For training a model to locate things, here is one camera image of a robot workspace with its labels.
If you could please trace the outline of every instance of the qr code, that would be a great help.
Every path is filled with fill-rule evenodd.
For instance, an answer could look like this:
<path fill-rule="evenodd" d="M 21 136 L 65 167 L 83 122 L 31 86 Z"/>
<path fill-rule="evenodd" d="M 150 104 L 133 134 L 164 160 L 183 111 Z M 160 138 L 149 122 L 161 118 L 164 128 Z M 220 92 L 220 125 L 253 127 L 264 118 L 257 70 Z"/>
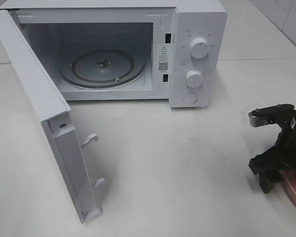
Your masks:
<path fill-rule="evenodd" d="M 159 63 L 159 71 L 167 71 L 168 70 L 168 62 Z"/>

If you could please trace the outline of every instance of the microwave door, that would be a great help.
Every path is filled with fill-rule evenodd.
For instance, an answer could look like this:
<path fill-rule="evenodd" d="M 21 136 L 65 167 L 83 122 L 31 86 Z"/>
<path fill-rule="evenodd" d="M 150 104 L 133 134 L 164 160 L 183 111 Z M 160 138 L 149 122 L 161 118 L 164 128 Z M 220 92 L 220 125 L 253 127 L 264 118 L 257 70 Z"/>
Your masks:
<path fill-rule="evenodd" d="M 100 213 L 95 200 L 95 187 L 86 170 L 81 148 L 97 140 L 91 134 L 81 144 L 71 121 L 70 107 L 23 37 L 8 11 L 0 10 L 0 40 L 15 74 L 26 92 L 43 127 L 80 221 Z"/>

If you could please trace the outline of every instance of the control panel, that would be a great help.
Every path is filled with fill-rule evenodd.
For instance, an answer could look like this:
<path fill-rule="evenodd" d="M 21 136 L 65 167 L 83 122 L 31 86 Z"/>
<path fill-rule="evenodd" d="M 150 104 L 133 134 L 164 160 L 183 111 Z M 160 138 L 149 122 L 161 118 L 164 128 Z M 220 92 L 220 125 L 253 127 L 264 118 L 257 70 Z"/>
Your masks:
<path fill-rule="evenodd" d="M 174 42 L 171 107 L 207 106 L 227 14 L 179 13 Z"/>

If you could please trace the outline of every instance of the microwave oven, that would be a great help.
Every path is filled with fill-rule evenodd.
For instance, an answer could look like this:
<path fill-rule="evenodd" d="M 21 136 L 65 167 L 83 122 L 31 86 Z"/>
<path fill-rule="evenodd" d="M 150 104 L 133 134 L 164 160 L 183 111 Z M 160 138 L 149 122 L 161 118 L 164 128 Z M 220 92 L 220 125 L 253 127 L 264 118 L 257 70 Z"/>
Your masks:
<path fill-rule="evenodd" d="M 35 109 L 80 221 L 99 214 L 68 100 L 209 102 L 226 22 L 218 0 L 8 0 L 0 40 Z"/>

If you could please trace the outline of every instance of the table surface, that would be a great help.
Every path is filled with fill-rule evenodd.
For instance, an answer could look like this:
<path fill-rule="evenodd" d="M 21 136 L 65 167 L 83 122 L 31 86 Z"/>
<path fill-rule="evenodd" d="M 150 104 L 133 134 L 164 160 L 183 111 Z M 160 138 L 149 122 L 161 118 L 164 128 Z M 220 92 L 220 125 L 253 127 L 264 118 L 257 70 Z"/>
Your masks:
<path fill-rule="evenodd" d="M 221 0 L 228 18 L 219 60 L 296 58 L 296 47 L 249 0 Z M 0 63 L 9 59 L 0 47 Z"/>
<path fill-rule="evenodd" d="M 296 237 L 282 187 L 265 195 L 248 168 L 279 127 L 247 113 L 296 105 L 296 59 L 219 61 L 206 108 L 167 100 L 71 102 L 103 214 L 81 225 L 43 130 L 10 65 L 0 65 L 0 237 Z"/>

